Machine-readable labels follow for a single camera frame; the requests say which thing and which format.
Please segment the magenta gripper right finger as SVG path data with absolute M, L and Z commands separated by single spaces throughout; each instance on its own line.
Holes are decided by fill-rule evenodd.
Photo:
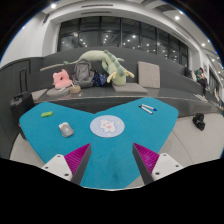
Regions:
M 169 154 L 158 154 L 137 143 L 133 144 L 132 153 L 145 185 L 183 168 Z

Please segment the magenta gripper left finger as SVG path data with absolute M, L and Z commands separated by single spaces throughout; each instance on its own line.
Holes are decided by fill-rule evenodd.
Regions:
M 56 154 L 42 169 L 79 185 L 84 176 L 91 153 L 91 144 L 88 143 L 65 156 Z

